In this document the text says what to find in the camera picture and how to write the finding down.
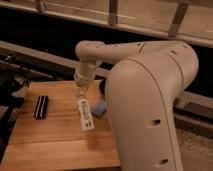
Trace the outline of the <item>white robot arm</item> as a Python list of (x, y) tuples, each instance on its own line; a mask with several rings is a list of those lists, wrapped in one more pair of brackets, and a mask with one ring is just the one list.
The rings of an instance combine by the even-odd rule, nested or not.
[(197, 75), (194, 49), (183, 41), (81, 41), (75, 53), (80, 87), (102, 62), (113, 65), (105, 99), (122, 171), (183, 171), (173, 106)]

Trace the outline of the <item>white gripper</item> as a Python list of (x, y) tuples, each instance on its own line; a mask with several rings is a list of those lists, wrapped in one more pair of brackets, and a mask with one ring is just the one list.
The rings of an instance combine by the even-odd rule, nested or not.
[(85, 90), (83, 87), (88, 86), (94, 80), (95, 72), (100, 65), (100, 60), (92, 62), (79, 61), (79, 65), (74, 73), (74, 80), (78, 86), (75, 93), (77, 99), (84, 97)]

